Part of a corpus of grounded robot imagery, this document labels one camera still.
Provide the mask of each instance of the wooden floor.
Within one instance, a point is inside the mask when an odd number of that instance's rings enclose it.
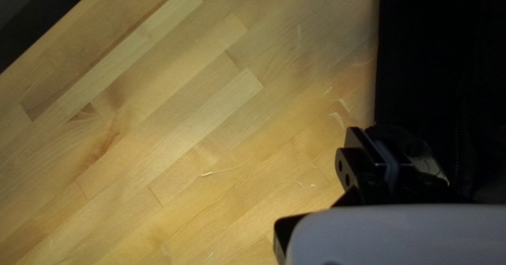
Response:
[[[275,264],[372,124],[377,0],[82,0],[0,75],[0,264]]]

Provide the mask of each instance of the hardwood floor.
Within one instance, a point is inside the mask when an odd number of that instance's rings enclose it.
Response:
[[[1,264],[275,264],[372,124],[377,0],[82,0],[0,75]]]

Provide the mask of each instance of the black fabric surface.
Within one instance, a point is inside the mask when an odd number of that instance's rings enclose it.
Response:
[[[425,139],[452,186],[506,203],[506,0],[381,0],[376,122]]]

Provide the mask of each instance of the gray plastic part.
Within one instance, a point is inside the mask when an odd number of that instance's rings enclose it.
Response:
[[[297,224],[285,264],[506,264],[506,206],[335,207]]]

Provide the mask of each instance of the dark fabric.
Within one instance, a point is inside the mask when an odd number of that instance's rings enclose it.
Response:
[[[80,0],[31,0],[0,29],[0,73]]]
[[[452,186],[506,203],[506,0],[381,0],[376,122],[425,139]]]

